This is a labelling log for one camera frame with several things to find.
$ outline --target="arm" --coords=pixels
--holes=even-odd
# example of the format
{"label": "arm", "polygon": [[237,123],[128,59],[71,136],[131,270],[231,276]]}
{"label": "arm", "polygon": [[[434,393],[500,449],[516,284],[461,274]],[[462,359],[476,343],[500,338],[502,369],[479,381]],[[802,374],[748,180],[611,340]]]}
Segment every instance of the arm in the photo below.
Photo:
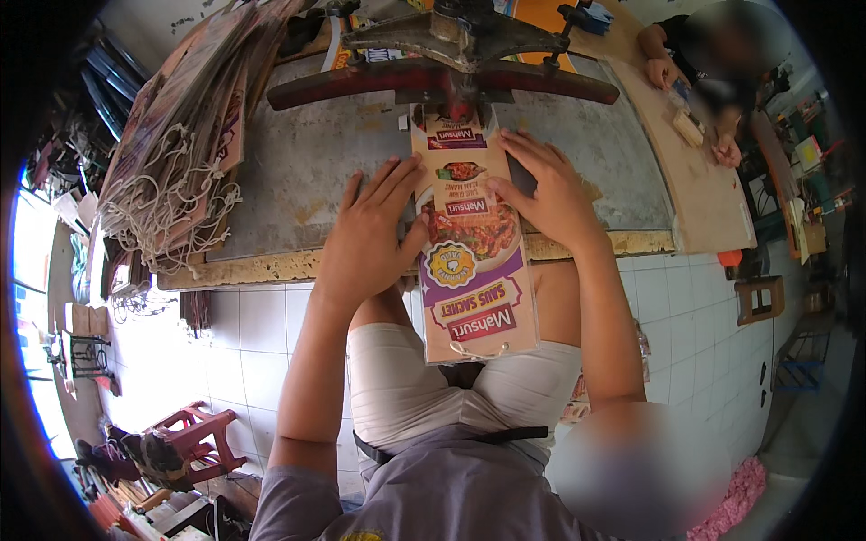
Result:
{"label": "arm", "polygon": [[734,137],[737,134],[737,124],[740,123],[743,110],[738,106],[727,106],[721,110],[716,120],[715,132],[719,136],[719,143],[712,145],[711,150],[719,164],[725,167],[737,167],[740,165],[740,148]]}
{"label": "arm", "polygon": [[651,24],[637,34],[637,43],[648,58],[645,71],[649,82],[664,90],[670,90],[680,74],[664,48],[667,40],[668,35],[658,24]]}
{"label": "arm", "polygon": [[396,234],[423,172],[418,156],[403,163],[394,157],[357,200],[360,171],[349,180],[282,386],[269,467],[303,466],[337,478],[349,323],[361,303],[393,284],[427,242],[426,215],[415,220],[402,243]]}
{"label": "arm", "polygon": [[593,411],[613,403],[645,402],[637,333],[611,241],[565,154],[522,130],[502,130],[502,147],[535,176],[524,196],[508,182],[488,181],[532,225],[563,244],[580,274],[581,347]]}
{"label": "arm", "polygon": [[664,29],[658,24],[651,24],[637,33],[637,43],[641,46],[641,50],[647,58],[666,59],[668,51],[664,48],[664,43],[668,40],[668,35]]}

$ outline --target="white tiled wall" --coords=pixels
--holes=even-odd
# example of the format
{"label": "white tiled wall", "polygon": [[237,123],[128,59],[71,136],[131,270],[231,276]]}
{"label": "white tiled wall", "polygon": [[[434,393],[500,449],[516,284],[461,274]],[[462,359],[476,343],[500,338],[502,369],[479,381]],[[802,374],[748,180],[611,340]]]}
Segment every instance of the white tiled wall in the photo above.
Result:
{"label": "white tiled wall", "polygon": [[[771,272],[785,276],[787,303],[775,320],[775,344],[772,320],[737,327],[733,282],[725,280],[715,255],[617,260],[631,310],[652,349],[648,400],[669,403],[708,423],[728,445],[734,464],[758,448],[772,399],[771,356],[799,314],[801,271],[785,251],[784,245],[771,246]],[[205,401],[213,411],[232,409],[237,421],[229,425],[229,444],[249,458],[242,471],[262,475],[274,439],[282,379],[312,287],[213,292],[213,337],[196,344],[189,344],[178,327],[176,303],[155,317],[113,323],[109,364],[123,395],[103,392],[106,412],[122,428],[142,430],[195,400]],[[404,296],[404,303],[420,330],[417,288]],[[767,375],[760,385],[763,363]],[[762,389],[768,393],[763,408]],[[338,439],[341,493],[362,488],[347,396]]]}

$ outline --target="wooden table edge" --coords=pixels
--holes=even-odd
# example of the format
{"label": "wooden table edge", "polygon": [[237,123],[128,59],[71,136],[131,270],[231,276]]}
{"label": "wooden table edge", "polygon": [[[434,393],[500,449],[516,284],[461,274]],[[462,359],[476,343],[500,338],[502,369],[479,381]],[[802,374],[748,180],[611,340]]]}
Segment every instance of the wooden table edge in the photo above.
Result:
{"label": "wooden table edge", "polygon": [[[617,257],[670,254],[675,250],[674,236],[669,229],[608,231],[607,234]],[[541,233],[526,233],[524,241],[530,261],[561,261],[572,257],[564,246]],[[314,280],[320,256],[321,249],[315,249],[199,263],[175,274],[159,274],[157,286],[163,291],[192,291]]]}

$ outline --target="black belt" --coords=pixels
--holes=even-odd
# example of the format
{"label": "black belt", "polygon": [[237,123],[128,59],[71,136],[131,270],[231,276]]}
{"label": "black belt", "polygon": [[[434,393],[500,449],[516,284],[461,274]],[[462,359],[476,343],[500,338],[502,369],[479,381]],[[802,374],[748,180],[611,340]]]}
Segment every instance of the black belt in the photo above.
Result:
{"label": "black belt", "polygon": [[[531,438],[547,438],[547,433],[547,427],[520,427],[500,430],[499,432],[491,432],[490,434],[474,435],[471,438],[464,439],[468,441],[488,443],[490,445],[500,445],[501,443],[507,443],[509,441],[529,440]],[[373,459],[380,466],[382,464],[387,464],[392,458],[394,458],[393,454],[387,454],[383,451],[380,451],[366,441],[362,440],[355,433],[354,430],[352,431],[352,435],[355,436],[355,445],[358,446],[361,452]]]}

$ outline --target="chicken dish image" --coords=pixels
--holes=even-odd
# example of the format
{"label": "chicken dish image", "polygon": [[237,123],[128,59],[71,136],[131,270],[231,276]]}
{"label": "chicken dish image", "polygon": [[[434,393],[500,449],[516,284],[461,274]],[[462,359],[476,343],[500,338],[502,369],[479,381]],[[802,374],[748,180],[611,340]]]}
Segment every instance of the chicken dish image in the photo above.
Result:
{"label": "chicken dish image", "polygon": [[472,180],[486,170],[486,168],[481,167],[475,162],[451,162],[450,164],[445,164],[442,169],[437,169],[436,176],[443,180],[464,182]]}
{"label": "chicken dish image", "polygon": [[431,197],[421,208],[430,217],[427,222],[430,243],[462,242],[472,250],[479,262],[494,259],[503,250],[508,251],[519,239],[520,223],[517,212],[505,204],[499,195],[496,196],[496,203],[486,216],[452,220],[444,212],[436,210]]}

